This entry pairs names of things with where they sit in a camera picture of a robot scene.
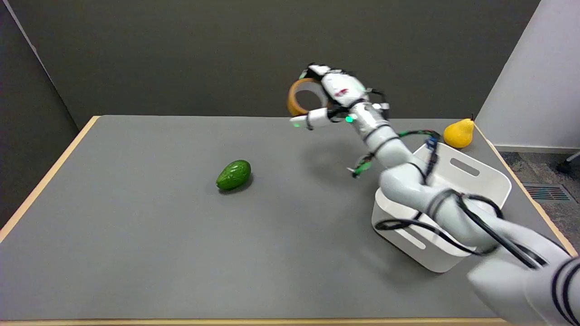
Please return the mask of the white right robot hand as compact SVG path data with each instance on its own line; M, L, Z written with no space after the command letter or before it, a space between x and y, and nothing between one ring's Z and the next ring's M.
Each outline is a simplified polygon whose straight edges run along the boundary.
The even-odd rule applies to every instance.
M306 111L296 99L299 91L310 91L321 104L319 109ZM323 64L309 64L288 92L287 108L294 127L308 130L338 123L350 108L369 101L366 87L352 74Z

